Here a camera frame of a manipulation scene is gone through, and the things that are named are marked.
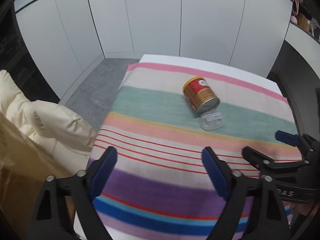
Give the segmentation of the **person's right hand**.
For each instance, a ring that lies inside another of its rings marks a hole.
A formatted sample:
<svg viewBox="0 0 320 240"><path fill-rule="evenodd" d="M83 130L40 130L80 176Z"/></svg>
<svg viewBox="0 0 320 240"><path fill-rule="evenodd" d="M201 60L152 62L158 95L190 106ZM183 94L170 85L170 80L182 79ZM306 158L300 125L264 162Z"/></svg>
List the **person's right hand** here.
<svg viewBox="0 0 320 240"><path fill-rule="evenodd" d="M319 209L319 202L309 202L309 203L291 203L290 213L292 219L296 218L298 215L304 215L306 217L313 217L317 210Z"/></svg>

